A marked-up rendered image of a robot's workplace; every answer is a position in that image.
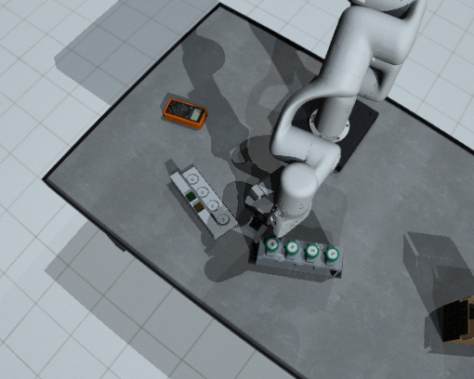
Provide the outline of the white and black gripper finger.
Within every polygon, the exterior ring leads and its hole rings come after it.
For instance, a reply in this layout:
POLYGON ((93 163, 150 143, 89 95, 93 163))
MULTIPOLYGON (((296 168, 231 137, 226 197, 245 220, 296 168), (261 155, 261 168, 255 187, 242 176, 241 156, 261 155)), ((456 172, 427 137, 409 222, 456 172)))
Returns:
POLYGON ((262 235, 265 239, 268 238, 270 235, 276 237, 273 233, 273 226, 269 225, 262 235))

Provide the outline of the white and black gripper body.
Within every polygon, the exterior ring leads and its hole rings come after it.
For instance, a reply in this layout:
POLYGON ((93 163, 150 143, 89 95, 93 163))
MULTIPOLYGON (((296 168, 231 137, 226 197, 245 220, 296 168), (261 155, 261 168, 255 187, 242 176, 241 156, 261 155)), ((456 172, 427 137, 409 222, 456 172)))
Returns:
POLYGON ((273 205, 267 218, 267 226, 271 224, 273 226, 274 235, 277 238, 281 238, 283 235, 285 235, 287 232, 293 229, 296 225, 298 225, 302 220, 304 220, 309 215, 311 203, 310 203, 308 212, 303 217, 297 218, 298 220, 288 219, 282 216, 274 217, 272 214, 272 212, 275 210, 274 208, 275 206, 273 205))

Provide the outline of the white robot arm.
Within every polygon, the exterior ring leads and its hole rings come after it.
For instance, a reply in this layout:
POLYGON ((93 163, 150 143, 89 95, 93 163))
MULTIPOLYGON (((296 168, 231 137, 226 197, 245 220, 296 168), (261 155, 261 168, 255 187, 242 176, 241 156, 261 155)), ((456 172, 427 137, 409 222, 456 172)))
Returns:
POLYGON ((349 131, 357 96, 375 102, 387 97, 415 43, 428 3, 348 1, 350 7, 339 18, 318 77, 286 101, 273 130, 270 153, 289 164, 251 188, 257 200, 267 195, 274 203, 274 217, 297 219, 307 213, 315 192, 340 160, 335 142, 349 131), (321 101, 309 118, 310 133, 292 121, 314 98, 321 101))

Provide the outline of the orange pocket multimeter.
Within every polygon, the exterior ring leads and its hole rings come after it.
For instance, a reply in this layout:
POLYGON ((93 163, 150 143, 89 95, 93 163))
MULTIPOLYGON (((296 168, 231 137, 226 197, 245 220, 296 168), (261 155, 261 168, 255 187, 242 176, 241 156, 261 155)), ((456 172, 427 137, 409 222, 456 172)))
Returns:
POLYGON ((201 129, 207 117, 207 109, 178 99, 169 99, 164 117, 167 120, 201 129))

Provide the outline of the light grey key housing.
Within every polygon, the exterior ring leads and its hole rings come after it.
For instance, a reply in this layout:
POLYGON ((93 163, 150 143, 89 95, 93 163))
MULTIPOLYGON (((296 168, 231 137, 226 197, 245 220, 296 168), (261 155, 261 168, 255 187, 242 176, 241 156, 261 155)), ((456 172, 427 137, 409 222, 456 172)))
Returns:
POLYGON ((257 198, 251 193, 250 189, 244 202, 244 207, 256 214, 256 217, 252 220, 249 226, 255 230, 259 230, 263 224, 261 221, 263 219, 267 221, 268 215, 273 205, 274 203, 267 195, 258 201, 257 198))

